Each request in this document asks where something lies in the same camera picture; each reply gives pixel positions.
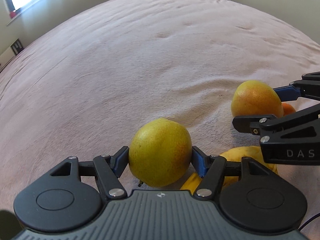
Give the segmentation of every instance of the yellow pear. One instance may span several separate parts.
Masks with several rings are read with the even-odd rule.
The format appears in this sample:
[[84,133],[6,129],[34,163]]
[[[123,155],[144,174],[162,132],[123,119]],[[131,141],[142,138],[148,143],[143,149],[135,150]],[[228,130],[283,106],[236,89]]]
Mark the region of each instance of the yellow pear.
[[[265,163],[263,161],[261,148],[258,146],[236,147],[221,153],[220,156],[225,157],[227,161],[231,161],[231,162],[240,162],[242,157],[248,156],[260,162],[261,164],[266,166],[268,169],[272,170],[274,173],[278,174],[276,164]],[[188,189],[190,190],[191,194],[193,194],[196,188],[199,186],[201,180],[202,179],[199,177],[199,175],[196,172],[194,172],[189,177],[189,179],[183,184],[180,190]],[[238,180],[239,180],[239,177],[233,177],[233,176],[225,177],[222,188],[227,187],[232,183],[237,182]]]
[[191,154],[188,130],[177,122],[159,118],[134,135],[129,147],[129,168],[148,186],[164,187],[184,175]]
[[243,82],[233,95],[231,112],[238,115],[274,114],[283,116],[283,107],[277,93],[267,84],[248,80]]

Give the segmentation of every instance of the pink blanket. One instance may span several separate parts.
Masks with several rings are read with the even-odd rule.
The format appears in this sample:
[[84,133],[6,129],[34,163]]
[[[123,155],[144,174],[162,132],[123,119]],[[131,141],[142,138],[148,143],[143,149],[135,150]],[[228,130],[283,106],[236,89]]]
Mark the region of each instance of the pink blanket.
[[[236,87],[287,85],[320,70],[320,46],[289,24],[227,0],[111,0],[39,38],[0,73],[0,209],[68,156],[114,154],[145,123],[185,125],[207,154],[257,145],[231,124]],[[315,104],[299,99],[296,109]],[[320,167],[278,167],[320,212]],[[178,189],[192,168],[177,183]],[[85,179],[93,185],[93,180]],[[128,167],[120,181],[138,181]],[[320,238],[320,223],[303,232]]]

